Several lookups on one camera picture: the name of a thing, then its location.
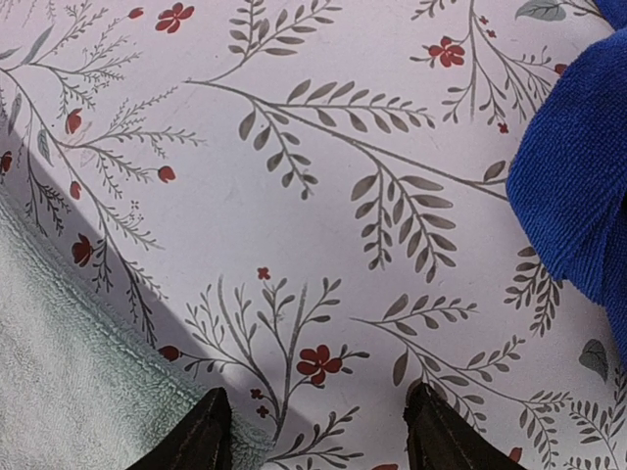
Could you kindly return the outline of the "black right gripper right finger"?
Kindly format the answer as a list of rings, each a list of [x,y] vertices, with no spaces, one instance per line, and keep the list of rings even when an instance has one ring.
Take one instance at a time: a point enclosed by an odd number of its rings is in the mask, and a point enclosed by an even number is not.
[[[505,454],[482,438],[428,384],[417,382],[407,394],[403,414],[408,426],[411,469],[520,470],[522,449]]]

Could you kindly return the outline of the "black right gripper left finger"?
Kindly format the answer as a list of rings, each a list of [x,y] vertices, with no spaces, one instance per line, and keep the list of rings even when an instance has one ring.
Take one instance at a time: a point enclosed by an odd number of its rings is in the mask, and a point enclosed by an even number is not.
[[[231,407],[225,389],[214,388],[128,470],[227,470],[230,445]]]

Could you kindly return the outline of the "light green towel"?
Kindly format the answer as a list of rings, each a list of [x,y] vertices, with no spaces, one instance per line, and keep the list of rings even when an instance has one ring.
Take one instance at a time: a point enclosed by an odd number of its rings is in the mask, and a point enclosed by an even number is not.
[[[214,388],[150,349],[2,196],[3,468],[128,469]],[[272,447],[231,407],[230,469]]]

